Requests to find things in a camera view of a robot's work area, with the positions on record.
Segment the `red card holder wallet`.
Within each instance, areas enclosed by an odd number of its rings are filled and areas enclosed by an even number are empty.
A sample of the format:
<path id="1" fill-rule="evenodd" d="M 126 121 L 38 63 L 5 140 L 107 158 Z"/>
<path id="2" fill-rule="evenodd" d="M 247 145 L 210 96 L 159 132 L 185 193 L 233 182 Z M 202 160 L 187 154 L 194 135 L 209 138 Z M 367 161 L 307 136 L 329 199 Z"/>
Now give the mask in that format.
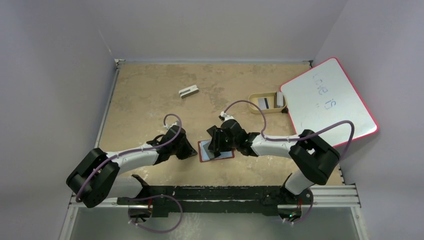
<path id="1" fill-rule="evenodd" d="M 212 151 L 209 146 L 211 144 L 211 140 L 201 140 L 197 143 L 198 146 L 198 155 L 199 161 L 201 163 L 224 160 L 224 159 L 232 159 L 235 157 L 234 151 Z"/>

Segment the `black credit card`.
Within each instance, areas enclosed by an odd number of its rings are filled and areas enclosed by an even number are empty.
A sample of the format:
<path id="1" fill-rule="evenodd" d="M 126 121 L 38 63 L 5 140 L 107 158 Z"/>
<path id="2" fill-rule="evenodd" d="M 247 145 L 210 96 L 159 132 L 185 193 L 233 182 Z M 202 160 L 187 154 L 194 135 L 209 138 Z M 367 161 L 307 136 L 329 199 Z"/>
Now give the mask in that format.
<path id="1" fill-rule="evenodd" d="M 214 160 L 217 157 L 221 156 L 221 153 L 219 151 L 214 151 L 210 149 L 211 140 L 207 141 L 203 146 L 202 149 L 205 151 L 205 155 L 207 156 L 208 160 Z"/>

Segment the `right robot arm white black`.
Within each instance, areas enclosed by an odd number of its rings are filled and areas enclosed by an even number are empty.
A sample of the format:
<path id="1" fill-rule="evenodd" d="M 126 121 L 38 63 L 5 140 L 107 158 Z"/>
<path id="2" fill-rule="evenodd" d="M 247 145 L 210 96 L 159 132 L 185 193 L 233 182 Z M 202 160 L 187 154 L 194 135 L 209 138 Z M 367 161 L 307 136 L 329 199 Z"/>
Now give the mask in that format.
<path id="1" fill-rule="evenodd" d="M 276 156 L 290 158 L 298 171 L 284 182 L 280 196 L 288 204 L 300 198 L 301 193 L 313 185 L 325 185 L 340 160 L 340 154 L 312 130 L 306 129 L 300 140 L 285 138 L 266 139 L 259 132 L 247 133 L 240 124 L 229 119 L 220 127 L 207 129 L 211 136 L 208 151 L 215 157 L 222 152 L 236 150 L 244 156 Z"/>

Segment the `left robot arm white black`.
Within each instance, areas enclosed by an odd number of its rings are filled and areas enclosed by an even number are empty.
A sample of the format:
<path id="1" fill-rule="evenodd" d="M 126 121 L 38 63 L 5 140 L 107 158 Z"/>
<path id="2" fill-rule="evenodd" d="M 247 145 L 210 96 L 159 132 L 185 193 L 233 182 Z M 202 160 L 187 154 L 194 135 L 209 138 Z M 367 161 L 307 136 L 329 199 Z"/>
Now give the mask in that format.
<path id="1" fill-rule="evenodd" d="M 138 205 L 146 203 L 149 191 L 138 176 L 118 181 L 119 175 L 145 166 L 167 161 L 171 156 L 185 160 L 198 152 L 187 139 L 186 131 L 173 125 L 145 144 L 117 152 L 105 152 L 99 147 L 88 152 L 66 179 L 66 185 L 76 194 L 75 200 L 93 208 L 105 199 L 128 197 Z"/>

